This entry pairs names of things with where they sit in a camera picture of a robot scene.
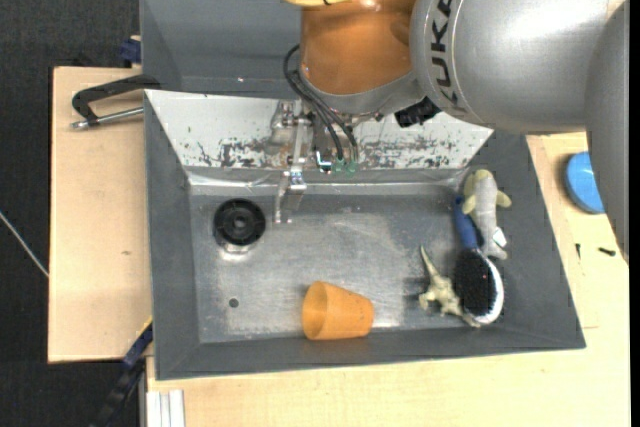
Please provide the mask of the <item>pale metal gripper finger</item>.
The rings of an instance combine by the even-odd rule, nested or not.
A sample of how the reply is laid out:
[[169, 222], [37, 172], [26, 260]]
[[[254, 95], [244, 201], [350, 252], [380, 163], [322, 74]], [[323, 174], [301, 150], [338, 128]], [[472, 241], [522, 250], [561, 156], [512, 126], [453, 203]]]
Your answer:
[[273, 221], [275, 223], [289, 222], [288, 214], [286, 213], [286, 208], [285, 208], [285, 200], [286, 200], [288, 187], [289, 187], [289, 175], [282, 174], [279, 179], [276, 195], [274, 197]]
[[283, 220], [285, 223], [292, 221], [306, 190], [307, 184], [301, 170], [290, 170], [285, 173], [285, 190], [283, 193]]

